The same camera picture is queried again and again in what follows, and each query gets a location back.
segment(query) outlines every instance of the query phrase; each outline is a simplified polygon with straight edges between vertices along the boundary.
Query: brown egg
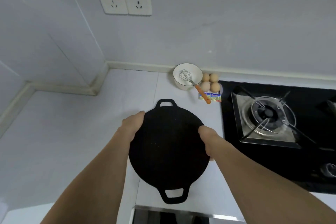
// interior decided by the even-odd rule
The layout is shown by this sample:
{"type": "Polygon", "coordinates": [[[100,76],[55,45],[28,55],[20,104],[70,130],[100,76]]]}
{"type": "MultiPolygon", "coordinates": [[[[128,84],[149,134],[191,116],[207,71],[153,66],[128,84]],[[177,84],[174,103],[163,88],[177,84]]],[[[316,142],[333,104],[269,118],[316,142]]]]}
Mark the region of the brown egg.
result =
{"type": "Polygon", "coordinates": [[[210,80],[210,75],[207,73],[203,73],[202,82],[208,82],[210,80]]]}
{"type": "Polygon", "coordinates": [[[213,82],[213,83],[211,84],[210,90],[211,90],[213,93],[218,92],[218,91],[220,90],[219,83],[218,83],[218,82],[213,82]]]}
{"type": "Polygon", "coordinates": [[[210,82],[218,82],[218,74],[210,74],[210,82]]]}
{"type": "Polygon", "coordinates": [[[202,89],[204,92],[209,91],[209,89],[210,89],[210,82],[202,82],[202,83],[201,83],[201,89],[202,89]]]}

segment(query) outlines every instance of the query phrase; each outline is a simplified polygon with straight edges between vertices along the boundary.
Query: black round pan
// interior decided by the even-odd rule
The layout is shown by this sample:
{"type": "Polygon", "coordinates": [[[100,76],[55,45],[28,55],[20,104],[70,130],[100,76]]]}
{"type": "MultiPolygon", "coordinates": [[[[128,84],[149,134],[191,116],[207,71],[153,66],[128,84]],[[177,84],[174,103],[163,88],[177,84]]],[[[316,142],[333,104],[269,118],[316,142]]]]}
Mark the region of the black round pan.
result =
{"type": "Polygon", "coordinates": [[[145,114],[135,134],[129,159],[136,173],[156,187],[166,204],[179,204],[188,197],[191,184],[208,166],[209,156],[198,134],[203,123],[178,107],[172,99],[161,99],[145,114]],[[170,102],[172,106],[160,106],[170,102]],[[180,197],[167,197],[165,190],[183,188],[180,197]]]}

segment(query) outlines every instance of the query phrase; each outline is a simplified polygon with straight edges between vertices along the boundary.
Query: stove knob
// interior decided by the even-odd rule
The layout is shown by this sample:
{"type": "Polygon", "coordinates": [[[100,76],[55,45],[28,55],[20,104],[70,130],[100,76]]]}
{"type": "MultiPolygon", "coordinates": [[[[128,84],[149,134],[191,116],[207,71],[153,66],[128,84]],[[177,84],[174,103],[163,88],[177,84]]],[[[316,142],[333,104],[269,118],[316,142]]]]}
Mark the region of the stove knob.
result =
{"type": "Polygon", "coordinates": [[[321,172],[326,177],[336,178],[336,165],[327,163],[321,166],[321,172]]]}

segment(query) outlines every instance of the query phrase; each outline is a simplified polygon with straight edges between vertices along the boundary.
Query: pan loop handle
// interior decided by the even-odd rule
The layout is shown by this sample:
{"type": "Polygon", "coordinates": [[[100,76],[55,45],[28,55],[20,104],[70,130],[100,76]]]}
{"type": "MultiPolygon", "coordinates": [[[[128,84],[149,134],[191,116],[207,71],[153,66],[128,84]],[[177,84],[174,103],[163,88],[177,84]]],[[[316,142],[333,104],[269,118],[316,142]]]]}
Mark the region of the pan loop handle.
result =
{"type": "Polygon", "coordinates": [[[155,108],[159,108],[160,105],[161,105],[162,103],[165,103],[165,102],[170,102],[173,106],[177,107],[177,104],[175,103],[174,100],[169,99],[169,98],[166,98],[166,99],[160,99],[160,100],[158,100],[158,101],[157,101],[157,104],[156,104],[156,106],[155,106],[155,108]]]}
{"type": "Polygon", "coordinates": [[[168,204],[168,205],[174,205],[174,204],[180,204],[180,203],[183,203],[184,201],[187,200],[188,198],[188,194],[189,194],[189,188],[190,186],[188,187],[185,187],[183,188],[183,193],[182,193],[182,196],[180,197],[167,197],[167,194],[166,194],[166,190],[165,189],[157,189],[162,197],[162,200],[168,204]]]}

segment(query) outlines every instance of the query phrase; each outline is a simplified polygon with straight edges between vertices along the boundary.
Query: butter package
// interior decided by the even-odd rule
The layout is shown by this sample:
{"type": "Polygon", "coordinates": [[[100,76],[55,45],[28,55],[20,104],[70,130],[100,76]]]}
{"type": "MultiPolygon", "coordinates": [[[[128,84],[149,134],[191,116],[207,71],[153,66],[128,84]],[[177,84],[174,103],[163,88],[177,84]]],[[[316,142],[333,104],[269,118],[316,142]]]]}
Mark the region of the butter package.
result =
{"type": "MultiPolygon", "coordinates": [[[[220,94],[208,93],[208,92],[204,92],[204,94],[207,95],[208,99],[210,99],[211,101],[222,102],[222,96],[220,94]]],[[[198,99],[204,100],[200,94],[198,95],[198,99]]]]}

